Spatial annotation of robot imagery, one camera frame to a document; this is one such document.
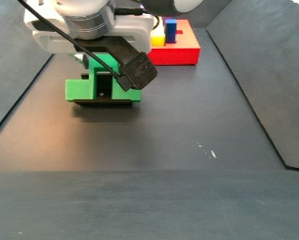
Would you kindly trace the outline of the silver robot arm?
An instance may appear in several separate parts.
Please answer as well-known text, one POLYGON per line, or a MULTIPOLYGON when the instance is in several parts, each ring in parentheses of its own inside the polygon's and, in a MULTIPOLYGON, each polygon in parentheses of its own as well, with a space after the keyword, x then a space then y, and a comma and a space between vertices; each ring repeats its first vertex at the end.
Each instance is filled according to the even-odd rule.
POLYGON ((137 7, 117 7, 115 0, 17 0, 24 23, 48 53, 77 53, 66 38, 96 40, 121 37, 139 51, 151 50, 155 16, 173 17, 197 8, 204 0, 131 0, 137 7))

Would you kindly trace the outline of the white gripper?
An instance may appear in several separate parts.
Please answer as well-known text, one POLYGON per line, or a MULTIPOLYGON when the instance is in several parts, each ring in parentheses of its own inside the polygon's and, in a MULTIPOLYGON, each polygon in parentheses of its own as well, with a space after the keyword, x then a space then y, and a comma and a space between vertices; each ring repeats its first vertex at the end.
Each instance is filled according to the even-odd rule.
MULTIPOLYGON (((73 26, 73 20, 61 16, 50 7, 37 7, 37 13, 71 37, 95 40, 100 37, 121 37, 137 52, 149 52, 149 31, 153 18, 101 13, 88 20, 84 18, 73 26)), ((24 23, 32 31, 32 37, 48 53, 75 53, 73 45, 25 10, 24 23)))

